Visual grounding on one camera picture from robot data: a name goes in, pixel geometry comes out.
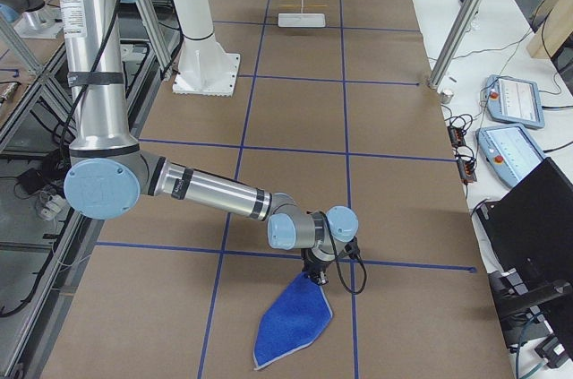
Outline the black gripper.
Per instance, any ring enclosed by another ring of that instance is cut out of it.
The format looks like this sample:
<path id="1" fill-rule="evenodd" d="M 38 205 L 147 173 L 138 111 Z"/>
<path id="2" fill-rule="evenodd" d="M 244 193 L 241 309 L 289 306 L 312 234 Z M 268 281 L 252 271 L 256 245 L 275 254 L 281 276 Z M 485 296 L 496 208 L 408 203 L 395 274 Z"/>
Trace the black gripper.
<path id="1" fill-rule="evenodd" d="M 354 243 L 330 242 L 313 248 L 304 248 L 301 250 L 301 256 L 304 261 L 303 272 L 315 284 L 322 286 L 329 281 L 326 275 L 328 267 L 344 257 L 354 252 Z"/>

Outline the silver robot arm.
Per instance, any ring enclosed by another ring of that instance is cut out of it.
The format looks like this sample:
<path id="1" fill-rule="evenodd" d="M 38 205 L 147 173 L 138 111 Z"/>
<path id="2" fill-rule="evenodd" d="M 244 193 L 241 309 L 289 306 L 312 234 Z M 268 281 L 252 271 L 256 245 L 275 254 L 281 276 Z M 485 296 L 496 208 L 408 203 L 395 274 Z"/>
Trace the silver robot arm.
<path id="1" fill-rule="evenodd" d="M 1 14 L 23 39 L 56 39 L 63 24 L 45 0 L 1 0 Z"/>
<path id="2" fill-rule="evenodd" d="M 269 245 L 300 251 L 304 272 L 318 285 L 342 258 L 360 259 L 358 219 L 344 206 L 305 212 L 287 194 L 175 164 L 143 151 L 131 134 L 117 11 L 121 0 L 59 0 L 73 107 L 64 179 L 67 202 L 95 220 L 128 212 L 143 195 L 167 195 L 220 209 L 268 226 Z"/>

